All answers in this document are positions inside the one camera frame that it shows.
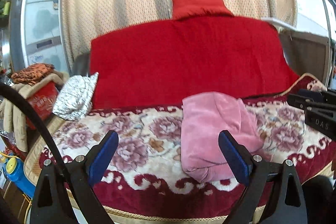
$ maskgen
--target blue container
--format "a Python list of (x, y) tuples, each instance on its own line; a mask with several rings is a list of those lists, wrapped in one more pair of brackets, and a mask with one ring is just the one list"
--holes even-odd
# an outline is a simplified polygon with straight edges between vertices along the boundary
[(6, 176), (30, 198), (33, 198), (35, 186), (26, 178), (23, 172), (23, 161), (17, 158), (10, 158), (5, 164)]

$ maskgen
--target red packaging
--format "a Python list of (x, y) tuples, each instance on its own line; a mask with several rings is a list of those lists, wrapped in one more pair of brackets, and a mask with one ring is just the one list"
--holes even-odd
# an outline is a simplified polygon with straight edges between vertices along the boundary
[[(28, 103), (34, 108), (42, 121), (46, 120), (53, 111), (53, 106), (58, 95), (54, 82), (49, 82), (33, 96), (27, 99)], [(27, 125), (31, 129), (35, 129), (31, 121), (27, 118)]]

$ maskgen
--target silver bolt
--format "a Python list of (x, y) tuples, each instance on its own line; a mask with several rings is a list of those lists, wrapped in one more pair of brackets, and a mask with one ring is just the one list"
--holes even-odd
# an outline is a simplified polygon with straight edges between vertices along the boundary
[(256, 162), (260, 162), (263, 158), (259, 155), (254, 155), (253, 156), (253, 159), (256, 161)]
[(85, 157), (83, 155), (79, 155), (75, 158), (76, 162), (82, 162), (85, 159)]
[(288, 165), (288, 166), (292, 166), (293, 165), (293, 162), (291, 160), (286, 160), (285, 163)]
[(51, 160), (50, 160), (50, 159), (46, 159), (46, 160), (43, 162), (43, 165), (44, 165), (44, 166), (49, 166), (49, 165), (51, 165)]

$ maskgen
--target folded pink cloth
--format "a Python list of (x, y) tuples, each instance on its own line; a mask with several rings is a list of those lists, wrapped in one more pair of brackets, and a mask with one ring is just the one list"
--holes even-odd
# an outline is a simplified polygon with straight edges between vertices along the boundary
[(229, 130), (235, 140), (254, 152), (263, 146), (254, 114), (241, 99), (219, 92), (205, 92), (183, 99), (181, 162), (198, 182), (233, 177), (218, 146), (218, 135)]

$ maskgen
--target folded orange cloth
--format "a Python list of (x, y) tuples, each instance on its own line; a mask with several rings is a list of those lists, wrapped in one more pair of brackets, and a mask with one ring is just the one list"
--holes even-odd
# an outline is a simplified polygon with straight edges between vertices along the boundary
[(15, 84), (25, 83), (35, 85), (54, 70), (54, 65), (38, 63), (23, 70), (13, 73), (12, 80)]

